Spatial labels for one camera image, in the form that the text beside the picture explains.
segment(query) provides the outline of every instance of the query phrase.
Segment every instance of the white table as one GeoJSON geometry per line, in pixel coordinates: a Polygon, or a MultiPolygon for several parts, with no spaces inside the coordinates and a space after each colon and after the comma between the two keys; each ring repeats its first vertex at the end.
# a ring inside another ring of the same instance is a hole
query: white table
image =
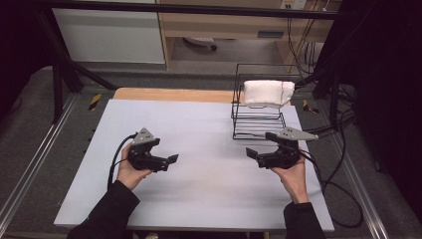
{"type": "MultiPolygon", "coordinates": [[[[294,107],[282,108],[288,126],[301,128],[294,107]]],[[[259,168],[245,147],[276,150],[264,141],[232,139],[230,104],[110,100],[55,220],[74,227],[106,193],[112,157],[121,141],[142,127],[161,138],[152,154],[179,154],[166,172],[149,175],[133,190],[140,199],[130,229],[273,231],[286,228],[291,202],[278,176],[259,168]]],[[[304,141],[300,146],[307,150],[304,141]]],[[[324,231],[333,225],[307,162],[311,202],[324,231]]]]}

